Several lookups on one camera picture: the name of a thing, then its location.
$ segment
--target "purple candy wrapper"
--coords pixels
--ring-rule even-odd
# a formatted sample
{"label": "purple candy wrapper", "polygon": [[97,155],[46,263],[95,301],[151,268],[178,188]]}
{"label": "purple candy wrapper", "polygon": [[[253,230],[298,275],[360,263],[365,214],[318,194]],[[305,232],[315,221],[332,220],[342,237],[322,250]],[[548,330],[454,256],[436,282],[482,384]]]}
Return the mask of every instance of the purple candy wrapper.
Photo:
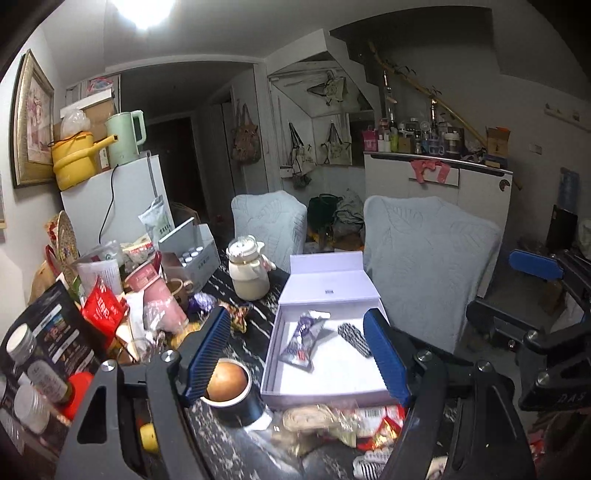
{"label": "purple candy wrapper", "polygon": [[312,370],[310,354],[324,322],[329,318],[330,313],[315,310],[300,315],[295,332],[279,355],[279,361],[310,372]]}
{"label": "purple candy wrapper", "polygon": [[189,297],[189,308],[187,313],[198,313],[204,320],[215,307],[217,307],[217,298],[209,293],[198,291]]}

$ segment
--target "table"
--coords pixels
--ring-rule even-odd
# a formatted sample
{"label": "table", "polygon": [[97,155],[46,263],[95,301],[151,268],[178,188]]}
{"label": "table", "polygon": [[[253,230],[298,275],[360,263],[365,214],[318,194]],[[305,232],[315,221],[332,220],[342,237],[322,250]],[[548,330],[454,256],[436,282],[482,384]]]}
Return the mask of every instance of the table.
{"label": "table", "polygon": [[[221,266],[216,270],[203,291],[224,301],[239,305],[244,303],[234,292],[228,273],[228,258],[219,250]],[[277,302],[287,282],[288,274],[276,270],[270,272],[271,289],[261,300],[252,302],[248,316],[247,331],[232,332],[223,356],[241,361],[252,374],[253,382],[261,385],[262,373],[267,357],[267,348],[273,329]],[[440,429],[440,437],[449,443],[453,424],[453,411],[446,409]],[[280,469],[268,455],[255,445],[242,428],[228,427],[217,419],[209,406],[198,401],[187,410],[187,417],[197,445],[216,480],[267,480],[267,479],[353,479],[353,459],[362,452],[334,441],[309,453],[303,459],[303,475],[293,469]],[[444,442],[436,456],[445,455]]]}

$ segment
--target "yellow kettle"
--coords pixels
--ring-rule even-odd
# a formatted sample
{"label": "yellow kettle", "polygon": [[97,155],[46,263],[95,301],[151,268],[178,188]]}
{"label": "yellow kettle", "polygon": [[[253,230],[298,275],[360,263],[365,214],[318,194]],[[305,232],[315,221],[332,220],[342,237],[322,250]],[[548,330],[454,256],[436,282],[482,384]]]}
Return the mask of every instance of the yellow kettle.
{"label": "yellow kettle", "polygon": [[92,156],[101,148],[117,142],[117,135],[95,143],[90,132],[80,132],[72,138],[61,140],[51,148],[53,173],[56,174],[57,186],[66,190],[88,180],[96,174]]}

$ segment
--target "white teapot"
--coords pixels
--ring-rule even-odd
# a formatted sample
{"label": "white teapot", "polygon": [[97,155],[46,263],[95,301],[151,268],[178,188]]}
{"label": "white teapot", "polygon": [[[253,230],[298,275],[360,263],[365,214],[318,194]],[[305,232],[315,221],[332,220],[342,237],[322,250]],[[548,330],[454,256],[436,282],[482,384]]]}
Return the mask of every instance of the white teapot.
{"label": "white teapot", "polygon": [[276,266],[261,253],[264,246],[252,235],[239,236],[228,245],[228,270],[236,295],[242,300],[259,300],[269,291],[267,272]]}

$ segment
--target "mint green electric kettle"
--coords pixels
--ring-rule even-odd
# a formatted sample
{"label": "mint green electric kettle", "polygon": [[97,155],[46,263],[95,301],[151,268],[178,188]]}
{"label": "mint green electric kettle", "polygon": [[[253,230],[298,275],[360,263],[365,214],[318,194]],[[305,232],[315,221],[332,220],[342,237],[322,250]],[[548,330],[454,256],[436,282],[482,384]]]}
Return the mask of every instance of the mint green electric kettle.
{"label": "mint green electric kettle", "polygon": [[[134,119],[138,120],[141,137],[135,135]],[[107,135],[117,135],[119,141],[110,145],[109,165],[115,168],[139,158],[138,146],[146,141],[146,127],[142,110],[134,112],[121,112],[109,117],[105,122]]]}

